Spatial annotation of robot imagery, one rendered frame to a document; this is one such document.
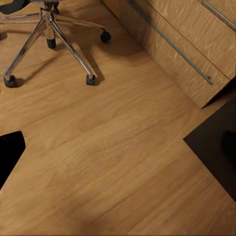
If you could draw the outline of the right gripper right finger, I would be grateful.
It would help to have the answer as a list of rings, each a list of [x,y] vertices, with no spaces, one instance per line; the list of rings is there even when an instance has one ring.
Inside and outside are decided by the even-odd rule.
[[[220,148],[236,170],[236,133],[224,131]]]

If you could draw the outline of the swivel chair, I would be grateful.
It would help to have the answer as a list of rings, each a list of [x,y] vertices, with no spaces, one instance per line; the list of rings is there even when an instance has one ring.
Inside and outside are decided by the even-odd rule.
[[[59,15],[59,10],[57,9],[59,1],[64,0],[14,0],[10,4],[0,5],[0,13],[4,15],[17,12],[29,3],[40,7],[39,13],[0,18],[0,24],[38,24],[4,73],[6,87],[17,86],[16,77],[11,75],[11,73],[16,69],[17,65],[43,31],[45,32],[47,44],[50,49],[56,48],[55,33],[59,36],[61,41],[87,72],[86,84],[95,84],[95,75],[57,25],[103,29],[100,39],[104,43],[111,39],[111,35],[106,31],[106,25]]]

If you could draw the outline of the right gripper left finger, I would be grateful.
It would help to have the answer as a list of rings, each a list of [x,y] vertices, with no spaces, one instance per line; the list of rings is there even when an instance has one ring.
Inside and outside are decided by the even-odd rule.
[[[26,149],[22,131],[0,136],[0,189]]]

